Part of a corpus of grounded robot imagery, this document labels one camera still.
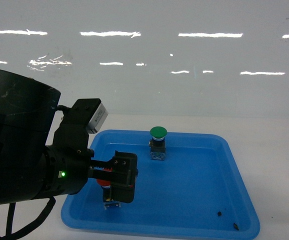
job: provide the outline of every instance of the blue tray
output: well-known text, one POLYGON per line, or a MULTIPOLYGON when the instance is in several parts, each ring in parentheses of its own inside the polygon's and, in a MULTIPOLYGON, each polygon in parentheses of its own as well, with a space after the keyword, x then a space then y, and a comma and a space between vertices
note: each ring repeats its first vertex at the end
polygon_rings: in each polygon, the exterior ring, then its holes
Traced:
POLYGON ((98 133, 91 145, 94 159, 110 160, 115 150, 137 154, 134 201, 105 210, 101 187, 89 179, 66 198, 62 221, 71 228, 148 237, 251 240, 258 235, 259 219, 223 138, 169 132, 163 161, 151 160, 150 139, 148 131, 98 133))

